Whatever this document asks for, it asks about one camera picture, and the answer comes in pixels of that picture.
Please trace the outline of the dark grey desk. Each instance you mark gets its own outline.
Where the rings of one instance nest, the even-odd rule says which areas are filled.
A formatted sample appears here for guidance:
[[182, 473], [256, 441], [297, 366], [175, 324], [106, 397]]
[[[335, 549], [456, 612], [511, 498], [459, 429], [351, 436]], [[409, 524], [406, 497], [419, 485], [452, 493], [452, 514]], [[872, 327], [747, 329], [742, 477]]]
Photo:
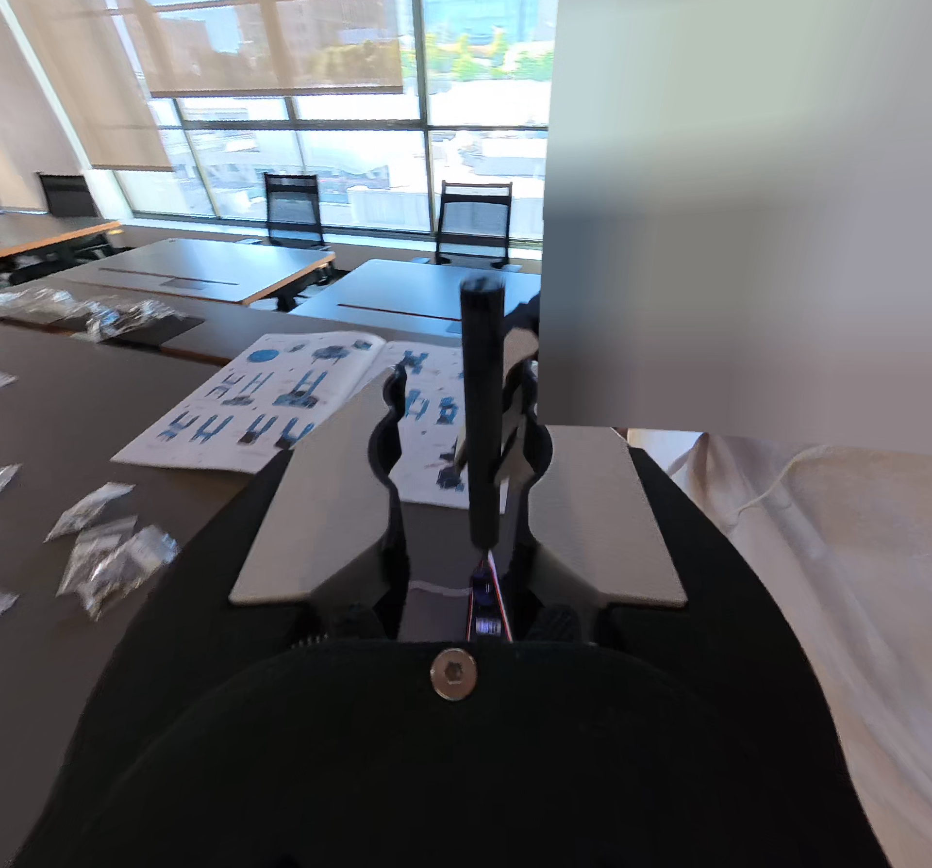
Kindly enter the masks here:
[[[229, 593], [290, 455], [257, 474], [118, 465], [111, 455], [211, 368], [24, 329], [2, 335], [2, 857], [17, 866], [362, 865], [403, 825], [402, 700], [428, 644], [307, 638], [306, 600]], [[154, 581], [90, 621], [54, 590], [59, 513], [111, 478], [180, 536]]]

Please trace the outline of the grey table with slot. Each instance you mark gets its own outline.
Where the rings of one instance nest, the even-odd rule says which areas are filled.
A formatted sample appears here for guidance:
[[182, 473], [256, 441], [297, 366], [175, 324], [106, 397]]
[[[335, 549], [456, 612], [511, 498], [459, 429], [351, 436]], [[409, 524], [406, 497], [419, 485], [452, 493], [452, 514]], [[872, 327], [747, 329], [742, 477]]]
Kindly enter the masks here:
[[297, 296], [332, 273], [335, 256], [325, 248], [169, 238], [64, 271], [72, 284], [122, 289], [174, 298], [250, 306], [276, 303], [297, 308]]
[[378, 332], [453, 338], [460, 335], [461, 283], [483, 276], [501, 280], [506, 314], [541, 289], [540, 275], [510, 268], [374, 259], [300, 303], [290, 316]]

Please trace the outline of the white drawstring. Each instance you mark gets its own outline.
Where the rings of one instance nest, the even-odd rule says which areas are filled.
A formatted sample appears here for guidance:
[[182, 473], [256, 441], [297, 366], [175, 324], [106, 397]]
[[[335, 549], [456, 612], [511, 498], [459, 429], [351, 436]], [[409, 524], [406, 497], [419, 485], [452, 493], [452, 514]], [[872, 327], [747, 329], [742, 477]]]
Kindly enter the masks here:
[[770, 485], [757, 496], [751, 500], [743, 503], [733, 514], [731, 518], [731, 524], [736, 525], [739, 521], [739, 518], [748, 510], [757, 508], [758, 506], [765, 503], [765, 501], [781, 486], [785, 478], [789, 475], [792, 469], [806, 461], [813, 459], [825, 457], [836, 452], [839, 449], [837, 445], [832, 444], [822, 444], [822, 445], [813, 445], [806, 447], [803, 450], [799, 451], [797, 454], [792, 455], [786, 464], [784, 464], [779, 472], [776, 474], [775, 478], [772, 480]]

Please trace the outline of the white instruction booklet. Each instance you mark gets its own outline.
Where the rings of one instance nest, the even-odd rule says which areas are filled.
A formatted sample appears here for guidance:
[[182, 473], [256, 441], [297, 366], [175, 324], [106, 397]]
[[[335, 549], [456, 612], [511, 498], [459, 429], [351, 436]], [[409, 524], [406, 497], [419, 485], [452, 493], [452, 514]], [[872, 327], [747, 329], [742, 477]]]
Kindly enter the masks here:
[[402, 454], [390, 478], [400, 499], [466, 509], [468, 473], [450, 468], [464, 424], [461, 349], [355, 331], [258, 338], [112, 461], [255, 474], [397, 365]]

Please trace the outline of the group of small screw bags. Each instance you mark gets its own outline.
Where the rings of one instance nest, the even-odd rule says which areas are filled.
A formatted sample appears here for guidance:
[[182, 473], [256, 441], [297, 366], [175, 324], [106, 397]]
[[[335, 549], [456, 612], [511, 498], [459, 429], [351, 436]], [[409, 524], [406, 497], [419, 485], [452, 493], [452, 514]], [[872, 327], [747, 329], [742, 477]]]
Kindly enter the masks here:
[[29, 371], [2, 363], [2, 618], [32, 598], [35, 557], [52, 548], [44, 595], [91, 619], [144, 583], [178, 552], [129, 510], [135, 481], [112, 479], [112, 457], [145, 426], [164, 381], [89, 369]]

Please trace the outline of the dark desk with flap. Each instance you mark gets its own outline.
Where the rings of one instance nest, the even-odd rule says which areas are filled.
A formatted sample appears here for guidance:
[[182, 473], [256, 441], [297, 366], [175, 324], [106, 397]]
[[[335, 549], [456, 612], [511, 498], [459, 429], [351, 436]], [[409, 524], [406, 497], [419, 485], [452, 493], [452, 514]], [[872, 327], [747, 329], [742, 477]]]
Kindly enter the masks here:
[[[72, 284], [66, 280], [53, 277], [43, 278], [20, 286], [3, 287], [2, 290], [27, 289], [29, 287], [61, 289], [70, 292], [79, 299], [113, 296], [127, 300], [155, 299], [166, 303], [183, 312], [187, 318], [182, 321], [163, 321], [157, 325], [142, 328], [102, 343], [159, 351], [184, 360], [211, 362], [217, 365], [231, 361], [248, 345], [267, 334], [297, 336], [352, 330], [374, 334], [386, 341], [426, 343], [448, 347], [460, 345], [460, 335], [453, 338], [440, 338], [392, 330], [378, 332], [352, 325], [332, 325], [331, 322], [313, 318], [292, 318], [290, 314], [280, 312], [255, 311], [249, 306], [236, 304], [206, 302], [186, 297], [157, 296], [155, 294], [119, 289], [96, 289], [82, 284]], [[64, 328], [21, 324], [7, 320], [2, 320], [2, 322], [68, 335], [78, 335], [88, 340], [85, 334]]]

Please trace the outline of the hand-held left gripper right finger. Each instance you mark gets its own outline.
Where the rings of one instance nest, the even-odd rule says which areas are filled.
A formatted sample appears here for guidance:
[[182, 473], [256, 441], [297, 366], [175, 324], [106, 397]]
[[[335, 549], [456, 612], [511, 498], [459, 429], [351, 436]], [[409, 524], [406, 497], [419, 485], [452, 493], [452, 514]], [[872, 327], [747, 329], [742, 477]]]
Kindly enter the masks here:
[[682, 608], [688, 598], [627, 442], [528, 415], [520, 587], [544, 605]]

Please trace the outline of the small servo motor with wires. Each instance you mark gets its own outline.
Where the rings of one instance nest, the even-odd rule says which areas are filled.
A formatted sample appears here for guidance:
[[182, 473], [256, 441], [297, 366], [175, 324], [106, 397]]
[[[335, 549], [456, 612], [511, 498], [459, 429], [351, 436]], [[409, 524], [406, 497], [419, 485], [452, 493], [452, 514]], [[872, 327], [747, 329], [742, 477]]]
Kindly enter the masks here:
[[467, 641], [495, 639], [512, 642], [514, 635], [506, 600], [499, 580], [494, 552], [488, 549], [472, 571], [468, 587], [447, 587], [423, 580], [411, 580], [408, 590], [445, 598], [463, 598], [467, 603]]

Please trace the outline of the beige roller blind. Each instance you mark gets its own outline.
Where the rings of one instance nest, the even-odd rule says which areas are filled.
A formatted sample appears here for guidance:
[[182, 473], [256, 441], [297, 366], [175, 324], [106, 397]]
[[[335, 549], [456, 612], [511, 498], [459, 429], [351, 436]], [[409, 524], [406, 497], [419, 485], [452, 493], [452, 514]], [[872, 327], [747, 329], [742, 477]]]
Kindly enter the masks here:
[[7, 0], [94, 168], [170, 173], [146, 94], [108, 0]]
[[411, 0], [83, 0], [152, 98], [399, 95]]

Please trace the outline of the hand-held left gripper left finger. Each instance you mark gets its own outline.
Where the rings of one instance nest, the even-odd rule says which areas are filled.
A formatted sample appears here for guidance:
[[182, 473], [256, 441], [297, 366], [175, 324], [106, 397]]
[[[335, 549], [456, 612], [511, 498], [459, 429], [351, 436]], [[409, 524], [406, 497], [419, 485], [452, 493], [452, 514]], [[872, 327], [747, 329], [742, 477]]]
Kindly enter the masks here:
[[297, 443], [232, 605], [374, 606], [406, 592], [400, 495], [390, 478], [405, 389], [404, 367], [388, 367]]

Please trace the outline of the black electric screwdriver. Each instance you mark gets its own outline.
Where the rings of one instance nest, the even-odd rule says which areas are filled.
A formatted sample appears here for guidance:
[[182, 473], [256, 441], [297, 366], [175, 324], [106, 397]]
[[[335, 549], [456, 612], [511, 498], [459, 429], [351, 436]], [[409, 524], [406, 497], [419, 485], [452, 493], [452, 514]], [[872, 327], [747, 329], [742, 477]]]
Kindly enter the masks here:
[[503, 317], [505, 289], [500, 278], [482, 275], [460, 288], [464, 451], [468, 471], [472, 545], [485, 558], [499, 539]]

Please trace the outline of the wood-edged table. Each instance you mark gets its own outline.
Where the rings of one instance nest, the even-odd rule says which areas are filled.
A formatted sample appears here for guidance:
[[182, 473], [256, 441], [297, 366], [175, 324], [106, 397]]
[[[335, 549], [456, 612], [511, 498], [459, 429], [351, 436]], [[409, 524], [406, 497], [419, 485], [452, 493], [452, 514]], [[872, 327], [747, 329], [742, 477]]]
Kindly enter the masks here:
[[122, 230], [121, 222], [100, 218], [63, 219], [45, 213], [6, 212], [1, 215], [1, 259]]

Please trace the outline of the person's white shirt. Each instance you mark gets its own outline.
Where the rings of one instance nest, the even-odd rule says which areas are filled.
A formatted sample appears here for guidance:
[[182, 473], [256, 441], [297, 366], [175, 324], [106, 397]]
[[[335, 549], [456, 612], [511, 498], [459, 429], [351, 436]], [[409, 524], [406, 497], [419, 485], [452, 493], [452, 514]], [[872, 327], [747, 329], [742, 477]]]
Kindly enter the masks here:
[[871, 827], [893, 866], [931, 865], [931, 458], [627, 429], [730, 540], [813, 665]]

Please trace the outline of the crumpled clear plastic wrap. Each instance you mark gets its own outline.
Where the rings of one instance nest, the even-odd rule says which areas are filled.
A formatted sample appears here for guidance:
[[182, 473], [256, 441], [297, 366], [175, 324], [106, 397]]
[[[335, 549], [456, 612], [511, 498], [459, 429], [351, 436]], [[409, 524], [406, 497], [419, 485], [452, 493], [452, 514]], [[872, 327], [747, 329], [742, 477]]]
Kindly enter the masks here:
[[79, 299], [61, 289], [29, 287], [2, 290], [1, 318], [64, 328], [101, 343], [163, 321], [183, 321], [187, 316], [155, 299], [127, 300], [113, 296]]

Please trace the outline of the large glass window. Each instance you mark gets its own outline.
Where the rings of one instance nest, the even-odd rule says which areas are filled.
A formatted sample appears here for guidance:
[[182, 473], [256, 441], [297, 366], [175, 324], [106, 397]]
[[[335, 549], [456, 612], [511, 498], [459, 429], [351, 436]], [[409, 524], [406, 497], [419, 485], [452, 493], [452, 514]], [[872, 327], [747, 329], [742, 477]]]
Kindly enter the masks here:
[[258, 223], [264, 173], [316, 174], [323, 224], [433, 233], [441, 183], [511, 181], [542, 237], [558, 0], [411, 0], [399, 95], [152, 98], [170, 173], [107, 170], [138, 217]]

